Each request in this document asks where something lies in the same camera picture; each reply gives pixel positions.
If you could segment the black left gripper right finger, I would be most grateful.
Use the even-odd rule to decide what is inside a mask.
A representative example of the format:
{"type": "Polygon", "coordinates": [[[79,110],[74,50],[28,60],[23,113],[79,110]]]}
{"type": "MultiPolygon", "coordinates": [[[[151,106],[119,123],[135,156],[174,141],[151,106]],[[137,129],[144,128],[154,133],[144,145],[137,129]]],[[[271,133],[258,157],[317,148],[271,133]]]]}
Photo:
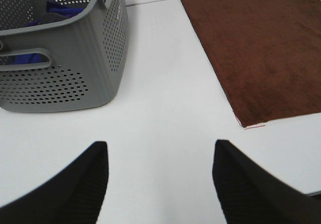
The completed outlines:
{"type": "Polygon", "coordinates": [[[320,194],[303,194],[227,140],[215,143],[212,177],[227,223],[320,223],[320,194]]]}

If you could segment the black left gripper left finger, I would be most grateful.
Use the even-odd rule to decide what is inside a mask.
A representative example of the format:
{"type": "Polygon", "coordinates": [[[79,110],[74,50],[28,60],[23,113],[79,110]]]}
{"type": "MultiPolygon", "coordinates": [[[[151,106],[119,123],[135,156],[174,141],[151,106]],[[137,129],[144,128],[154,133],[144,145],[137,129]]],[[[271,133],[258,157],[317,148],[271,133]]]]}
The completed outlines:
{"type": "Polygon", "coordinates": [[[1,223],[97,223],[108,176],[107,143],[98,141],[50,180],[1,207],[1,223]]]}

